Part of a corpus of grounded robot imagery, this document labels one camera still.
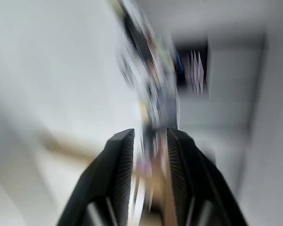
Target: white wall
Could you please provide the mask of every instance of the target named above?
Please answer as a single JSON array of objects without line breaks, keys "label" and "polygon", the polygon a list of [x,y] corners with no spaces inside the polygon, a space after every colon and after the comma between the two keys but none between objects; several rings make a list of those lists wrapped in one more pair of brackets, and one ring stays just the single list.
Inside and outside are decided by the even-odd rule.
[{"label": "white wall", "polygon": [[0,226],[3,225],[25,226],[25,220],[21,212],[0,185]]},{"label": "white wall", "polygon": [[40,131],[75,137],[97,155],[140,121],[117,65],[114,16],[100,0],[0,0],[0,183],[27,225],[53,225],[83,170],[35,146]]},{"label": "white wall", "polygon": [[250,226],[283,226],[283,1],[271,15],[240,201]]}]

